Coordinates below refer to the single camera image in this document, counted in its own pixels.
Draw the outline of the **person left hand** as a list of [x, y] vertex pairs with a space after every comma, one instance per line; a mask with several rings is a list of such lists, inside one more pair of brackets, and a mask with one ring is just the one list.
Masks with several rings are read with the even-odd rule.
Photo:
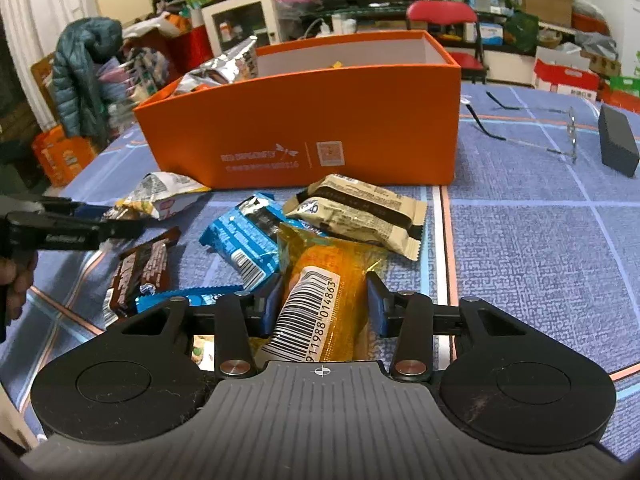
[[34, 284], [35, 268], [38, 254], [29, 252], [26, 263], [16, 263], [13, 260], [1, 259], [1, 285], [6, 286], [6, 315], [9, 320], [17, 320], [23, 313], [28, 290]]

